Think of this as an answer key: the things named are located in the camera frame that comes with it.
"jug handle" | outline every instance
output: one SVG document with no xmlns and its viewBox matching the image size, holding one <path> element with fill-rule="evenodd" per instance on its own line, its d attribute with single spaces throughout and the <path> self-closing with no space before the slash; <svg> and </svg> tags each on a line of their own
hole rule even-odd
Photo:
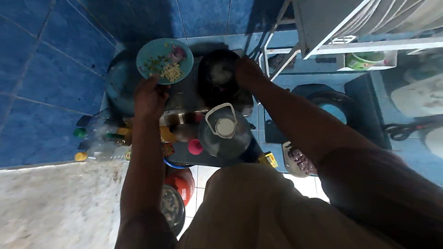
<svg viewBox="0 0 443 249">
<path fill-rule="evenodd" d="M 217 105 L 216 107 L 214 107 L 214 108 L 212 108 L 210 111 L 208 111 L 208 113 L 206 113 L 206 115 L 205 115 L 206 123 L 208 123 L 208 126 L 209 126 L 209 128 L 211 129 L 212 134 L 214 134 L 214 135 L 218 135 L 218 132 L 216 132 L 216 131 L 212 128 L 211 124 L 210 124 L 209 121 L 208 121 L 208 117 L 209 117 L 209 115 L 213 114 L 213 113 L 214 113 L 215 111 L 217 111 L 218 109 L 221 109 L 221 108 L 226 107 L 226 106 L 229 106 L 229 107 L 231 108 L 231 110 L 232 110 L 232 115 L 234 116 L 234 126 L 237 125 L 237 117 L 235 116 L 235 111 L 234 111 L 234 107 L 232 106 L 232 104 L 231 104 L 231 103 L 223 103 L 223 104 L 221 104 L 221 105 Z"/>
</svg>

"person's arm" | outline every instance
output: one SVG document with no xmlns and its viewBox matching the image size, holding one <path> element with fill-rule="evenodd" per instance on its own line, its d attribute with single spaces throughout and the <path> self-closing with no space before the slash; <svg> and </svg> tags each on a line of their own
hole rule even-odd
<svg viewBox="0 0 443 249">
<path fill-rule="evenodd" d="M 313 162 L 331 205 L 407 248 L 443 246 L 442 188 L 326 111 L 274 85 L 254 61 L 241 59 L 236 78 Z"/>
<path fill-rule="evenodd" d="M 132 154 L 120 197 L 115 248 L 173 248 L 176 238 L 160 212 L 164 178 L 159 119 L 168 87 L 158 76 L 139 83 L 134 95 Z"/>
<path fill-rule="evenodd" d="M 377 148 L 328 112 L 273 84 L 251 59 L 238 61 L 236 79 L 260 100 L 279 130 L 316 167 L 337 148 Z"/>
</svg>

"green container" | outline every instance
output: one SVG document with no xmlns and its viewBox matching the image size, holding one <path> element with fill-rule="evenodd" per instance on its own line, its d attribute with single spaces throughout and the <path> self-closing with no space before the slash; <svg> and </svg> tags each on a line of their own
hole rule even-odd
<svg viewBox="0 0 443 249">
<path fill-rule="evenodd" d="M 384 52 L 361 52 L 346 55 L 346 67 L 354 70 L 366 70 L 385 59 Z"/>
</svg>

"chopped garlic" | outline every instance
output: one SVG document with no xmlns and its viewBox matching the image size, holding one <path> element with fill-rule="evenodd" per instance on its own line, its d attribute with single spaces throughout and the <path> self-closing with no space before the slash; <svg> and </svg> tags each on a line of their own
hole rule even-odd
<svg viewBox="0 0 443 249">
<path fill-rule="evenodd" d="M 174 82 L 180 79 L 183 72 L 179 68 L 179 64 L 171 63 L 163 67 L 163 71 L 160 74 L 161 77 L 166 78 L 169 82 Z"/>
</svg>

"red gas cylinder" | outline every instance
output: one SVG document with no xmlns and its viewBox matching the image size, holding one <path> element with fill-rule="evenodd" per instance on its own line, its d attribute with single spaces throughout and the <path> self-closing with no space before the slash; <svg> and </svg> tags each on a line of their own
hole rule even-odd
<svg viewBox="0 0 443 249">
<path fill-rule="evenodd" d="M 164 183 L 177 190 L 182 196 L 185 206 L 188 205 L 195 189 L 195 181 L 189 168 L 175 170 L 174 173 L 165 178 Z"/>
</svg>

